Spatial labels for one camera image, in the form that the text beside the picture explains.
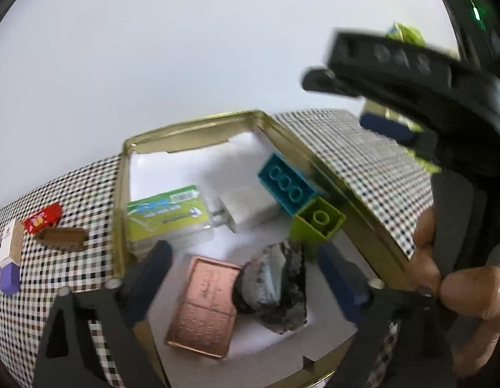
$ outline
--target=table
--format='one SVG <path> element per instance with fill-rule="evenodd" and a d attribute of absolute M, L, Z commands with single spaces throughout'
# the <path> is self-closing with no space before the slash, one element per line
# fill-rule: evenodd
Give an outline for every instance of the table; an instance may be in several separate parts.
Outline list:
<path fill-rule="evenodd" d="M 410 256 L 416 218 L 432 202 L 429 175 L 422 167 L 395 143 L 362 130 L 357 117 L 348 111 L 295 111 L 274 118 L 345 180 Z M 0 292 L 0 358 L 24 388 L 31 386 L 44 321 L 58 287 L 93 290 L 112 274 L 109 249 L 118 165 L 119 156 L 94 162 L 48 182 L 0 210 L 0 239 L 4 225 L 12 217 L 23 219 L 55 201 L 63 206 L 62 226 L 80 226 L 90 233 L 88 249 L 80 253 L 47 250 L 26 235 L 21 291 L 11 298 Z M 90 323 L 90 328 L 107 379 L 113 386 L 122 386 L 100 325 Z M 395 332 L 389 337 L 393 341 Z M 378 374 L 390 357 L 388 342 L 380 352 Z"/>

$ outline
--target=barcode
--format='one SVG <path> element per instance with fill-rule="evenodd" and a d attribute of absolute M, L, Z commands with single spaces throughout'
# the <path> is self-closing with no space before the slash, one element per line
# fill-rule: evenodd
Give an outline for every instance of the barcode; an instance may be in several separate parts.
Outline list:
<path fill-rule="evenodd" d="M 174 203 L 181 203 L 183 201 L 187 201 L 188 199 L 193 199 L 196 197 L 197 197 L 197 191 L 190 190 L 181 192 L 180 194 L 173 194 L 169 196 L 169 200 L 171 201 L 172 204 L 174 204 Z"/>

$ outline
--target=purple block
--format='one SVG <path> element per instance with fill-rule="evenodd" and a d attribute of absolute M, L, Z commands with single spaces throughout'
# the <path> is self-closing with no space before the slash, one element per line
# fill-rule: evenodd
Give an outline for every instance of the purple block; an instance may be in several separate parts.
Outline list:
<path fill-rule="evenodd" d="M 9 263 L 0 270 L 0 290 L 13 296 L 20 291 L 20 267 L 15 263 Z"/>

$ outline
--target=white block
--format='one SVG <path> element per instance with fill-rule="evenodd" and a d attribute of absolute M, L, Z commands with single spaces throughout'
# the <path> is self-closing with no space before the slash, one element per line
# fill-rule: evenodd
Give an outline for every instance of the white block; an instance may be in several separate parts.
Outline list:
<path fill-rule="evenodd" d="M 280 205 L 260 182 L 220 196 L 229 215 L 228 227 L 239 233 L 277 216 Z"/>
<path fill-rule="evenodd" d="M 16 219 L 11 220 L 4 228 L 0 244 L 0 268 L 11 262 L 20 266 L 24 230 L 23 224 Z"/>

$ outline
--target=red candy wrapper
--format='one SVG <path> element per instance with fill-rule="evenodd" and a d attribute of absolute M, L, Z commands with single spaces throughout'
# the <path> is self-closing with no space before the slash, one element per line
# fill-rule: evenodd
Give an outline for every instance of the red candy wrapper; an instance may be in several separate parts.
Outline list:
<path fill-rule="evenodd" d="M 59 203 L 54 203 L 42 208 L 42 210 L 34 213 L 32 216 L 29 216 L 22 223 L 26 227 L 28 233 L 35 235 L 41 229 L 47 226 L 54 226 L 58 223 L 62 213 L 61 205 Z"/>

